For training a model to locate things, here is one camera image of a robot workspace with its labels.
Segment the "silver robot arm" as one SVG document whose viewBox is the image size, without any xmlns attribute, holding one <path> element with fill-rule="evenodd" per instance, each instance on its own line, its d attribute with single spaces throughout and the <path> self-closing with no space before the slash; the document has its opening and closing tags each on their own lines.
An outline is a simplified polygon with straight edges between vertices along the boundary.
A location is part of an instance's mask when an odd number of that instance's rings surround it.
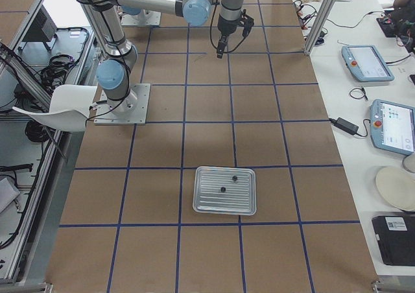
<svg viewBox="0 0 415 293">
<path fill-rule="evenodd" d="M 213 47 L 217 57 L 222 58 L 229 52 L 228 40 L 237 28 L 243 28 L 246 38 L 254 19 L 242 8 L 244 0 L 77 0 L 87 16 L 93 31 L 107 54 L 107 59 L 99 64 L 96 77 L 107 100 L 109 121 L 123 124 L 137 123 L 134 113 L 146 111 L 145 105 L 139 104 L 141 95 L 139 86 L 130 83 L 130 73 L 137 60 L 137 49 L 126 38 L 117 8 L 126 10 L 127 14 L 149 10 L 172 14 L 184 18 L 192 26 L 201 26 L 210 14 L 220 8 L 217 28 L 220 32 L 218 43 Z"/>
</svg>

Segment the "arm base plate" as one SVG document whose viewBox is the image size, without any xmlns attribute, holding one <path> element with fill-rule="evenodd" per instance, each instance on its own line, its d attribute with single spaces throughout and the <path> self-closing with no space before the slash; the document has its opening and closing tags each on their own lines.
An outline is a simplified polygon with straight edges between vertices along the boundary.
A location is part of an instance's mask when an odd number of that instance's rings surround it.
<svg viewBox="0 0 415 293">
<path fill-rule="evenodd" d="M 161 13 L 142 10 L 140 14 L 124 14 L 121 17 L 121 25 L 124 27 L 158 27 L 161 21 Z"/>
<path fill-rule="evenodd" d="M 147 120 L 150 84 L 132 84 L 130 94 L 120 106 L 117 102 L 108 100 L 104 90 L 101 91 L 101 100 L 106 103 L 97 106 L 97 117 L 93 119 L 96 125 L 143 125 Z"/>
</svg>

